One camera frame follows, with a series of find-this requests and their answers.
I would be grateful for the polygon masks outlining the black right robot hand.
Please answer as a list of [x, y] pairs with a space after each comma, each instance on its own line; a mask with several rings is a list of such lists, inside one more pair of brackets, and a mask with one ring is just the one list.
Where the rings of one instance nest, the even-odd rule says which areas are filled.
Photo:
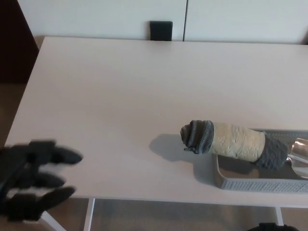
[[288, 225], [277, 225], [276, 223], [259, 223], [247, 231], [299, 231], [297, 228]]

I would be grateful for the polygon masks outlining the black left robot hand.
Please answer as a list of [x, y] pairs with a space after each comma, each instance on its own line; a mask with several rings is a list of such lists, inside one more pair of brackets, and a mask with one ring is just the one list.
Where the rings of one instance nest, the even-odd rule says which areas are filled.
[[76, 191], [65, 180], [40, 167], [75, 165], [79, 152], [52, 140], [4, 146], [0, 149], [0, 215], [10, 222], [38, 221], [47, 210], [61, 204]]

